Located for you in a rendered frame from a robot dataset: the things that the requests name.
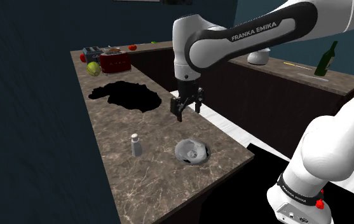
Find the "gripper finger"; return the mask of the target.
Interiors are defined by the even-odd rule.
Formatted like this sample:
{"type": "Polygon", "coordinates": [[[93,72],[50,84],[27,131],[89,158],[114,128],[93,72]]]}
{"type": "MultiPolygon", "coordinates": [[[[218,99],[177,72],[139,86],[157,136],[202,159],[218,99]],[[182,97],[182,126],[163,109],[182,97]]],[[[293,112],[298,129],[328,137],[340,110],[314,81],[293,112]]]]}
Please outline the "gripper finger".
{"type": "Polygon", "coordinates": [[[197,93],[194,95],[195,112],[200,113],[201,105],[204,99],[204,89],[198,88],[197,93]]]}
{"type": "Polygon", "coordinates": [[[177,117],[177,121],[182,121],[182,112],[186,107],[186,103],[181,101],[179,97],[170,99],[170,112],[177,117]]]}

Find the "grey bowl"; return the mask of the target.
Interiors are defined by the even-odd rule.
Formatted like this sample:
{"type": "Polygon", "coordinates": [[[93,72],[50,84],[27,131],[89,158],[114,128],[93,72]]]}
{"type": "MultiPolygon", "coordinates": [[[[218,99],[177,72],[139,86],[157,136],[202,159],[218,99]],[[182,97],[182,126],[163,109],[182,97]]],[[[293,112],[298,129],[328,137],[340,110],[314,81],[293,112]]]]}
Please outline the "grey bowl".
{"type": "Polygon", "coordinates": [[[187,165],[201,165],[206,163],[211,151],[207,143],[194,138],[183,139],[174,149],[175,157],[187,165]]]}

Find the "grey salt shaker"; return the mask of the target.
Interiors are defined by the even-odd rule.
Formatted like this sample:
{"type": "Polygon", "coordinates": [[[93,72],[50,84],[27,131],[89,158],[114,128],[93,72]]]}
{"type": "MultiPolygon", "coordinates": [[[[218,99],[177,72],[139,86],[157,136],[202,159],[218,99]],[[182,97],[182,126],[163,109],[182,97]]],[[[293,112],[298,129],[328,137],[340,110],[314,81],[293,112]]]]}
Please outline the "grey salt shaker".
{"type": "Polygon", "coordinates": [[[141,156],[143,149],[138,134],[131,135],[131,147],[132,147],[133,156],[135,157],[141,156]]]}

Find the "white kettle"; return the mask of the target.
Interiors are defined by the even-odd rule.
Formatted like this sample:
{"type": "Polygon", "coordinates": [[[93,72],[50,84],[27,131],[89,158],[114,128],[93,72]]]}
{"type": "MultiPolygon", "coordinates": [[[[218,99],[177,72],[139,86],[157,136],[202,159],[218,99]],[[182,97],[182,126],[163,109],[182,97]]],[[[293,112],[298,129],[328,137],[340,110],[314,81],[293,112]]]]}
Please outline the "white kettle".
{"type": "Polygon", "coordinates": [[[269,61],[269,48],[264,48],[256,52],[249,53],[247,57],[247,62],[253,65],[266,65],[269,61]]]}

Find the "red toaster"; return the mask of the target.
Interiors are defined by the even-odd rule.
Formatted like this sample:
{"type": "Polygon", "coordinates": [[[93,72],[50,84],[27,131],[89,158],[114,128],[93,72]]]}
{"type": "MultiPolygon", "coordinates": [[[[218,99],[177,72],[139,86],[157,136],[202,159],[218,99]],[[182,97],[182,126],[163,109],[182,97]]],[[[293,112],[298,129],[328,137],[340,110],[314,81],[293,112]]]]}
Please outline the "red toaster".
{"type": "Polygon", "coordinates": [[[129,54],[126,51],[104,52],[99,55],[102,72],[106,75],[131,71],[129,54]]]}

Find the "yellow green apple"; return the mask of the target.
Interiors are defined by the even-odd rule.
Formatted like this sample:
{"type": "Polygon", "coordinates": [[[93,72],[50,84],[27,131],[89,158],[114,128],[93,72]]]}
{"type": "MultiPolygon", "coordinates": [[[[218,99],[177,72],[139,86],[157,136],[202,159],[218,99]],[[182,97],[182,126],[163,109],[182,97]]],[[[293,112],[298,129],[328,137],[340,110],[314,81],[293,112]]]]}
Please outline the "yellow green apple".
{"type": "Polygon", "coordinates": [[[101,71],[101,66],[97,62],[90,62],[87,64],[86,71],[90,76],[98,76],[101,71]]]}

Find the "black robot stand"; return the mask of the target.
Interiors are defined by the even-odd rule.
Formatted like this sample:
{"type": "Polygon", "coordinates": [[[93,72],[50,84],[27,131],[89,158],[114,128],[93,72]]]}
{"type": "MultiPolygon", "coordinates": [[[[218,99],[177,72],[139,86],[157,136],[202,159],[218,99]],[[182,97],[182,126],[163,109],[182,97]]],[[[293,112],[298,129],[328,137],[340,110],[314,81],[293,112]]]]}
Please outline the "black robot stand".
{"type": "MultiPolygon", "coordinates": [[[[288,162],[254,144],[248,149],[254,158],[212,191],[202,204],[199,224],[282,224],[266,192],[288,162]]],[[[354,193],[329,182],[324,196],[334,224],[354,224],[354,193]]]]}

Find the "blue grey toaster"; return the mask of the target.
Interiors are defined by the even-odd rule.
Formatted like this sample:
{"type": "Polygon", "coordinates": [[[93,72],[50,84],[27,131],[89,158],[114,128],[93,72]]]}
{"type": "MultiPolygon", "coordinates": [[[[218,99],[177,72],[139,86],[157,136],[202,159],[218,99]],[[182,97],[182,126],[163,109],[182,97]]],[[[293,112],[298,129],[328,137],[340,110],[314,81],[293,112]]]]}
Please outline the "blue grey toaster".
{"type": "Polygon", "coordinates": [[[83,55],[85,56],[86,63],[89,64],[91,62],[100,63],[99,55],[103,53],[103,51],[97,46],[84,47],[83,55]]]}

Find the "yellow pencil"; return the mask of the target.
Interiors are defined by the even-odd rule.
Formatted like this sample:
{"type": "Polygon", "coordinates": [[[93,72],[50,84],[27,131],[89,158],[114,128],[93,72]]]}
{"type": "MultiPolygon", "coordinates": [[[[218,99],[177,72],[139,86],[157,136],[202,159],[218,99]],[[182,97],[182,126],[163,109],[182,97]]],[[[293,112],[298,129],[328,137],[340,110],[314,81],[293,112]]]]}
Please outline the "yellow pencil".
{"type": "Polygon", "coordinates": [[[292,64],[292,63],[289,63],[289,62],[283,62],[283,63],[286,64],[286,65],[290,65],[290,66],[294,66],[294,67],[299,67],[299,68],[307,69],[307,70],[310,70],[310,71],[312,70],[311,68],[299,66],[299,65],[292,64]]]}

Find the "green wine bottle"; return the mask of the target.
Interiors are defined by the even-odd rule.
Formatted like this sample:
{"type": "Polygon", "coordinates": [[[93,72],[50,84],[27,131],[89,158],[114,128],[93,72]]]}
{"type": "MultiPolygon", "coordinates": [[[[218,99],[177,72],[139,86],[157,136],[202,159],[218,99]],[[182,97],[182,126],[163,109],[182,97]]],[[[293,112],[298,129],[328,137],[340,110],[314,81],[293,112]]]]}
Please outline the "green wine bottle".
{"type": "Polygon", "coordinates": [[[335,50],[337,44],[338,44],[338,41],[334,41],[332,46],[330,47],[330,49],[322,55],[322,58],[320,59],[320,62],[318,63],[317,68],[315,69],[314,75],[325,76],[330,65],[332,64],[332,61],[334,60],[334,57],[335,57],[334,50],[335,50]]]}

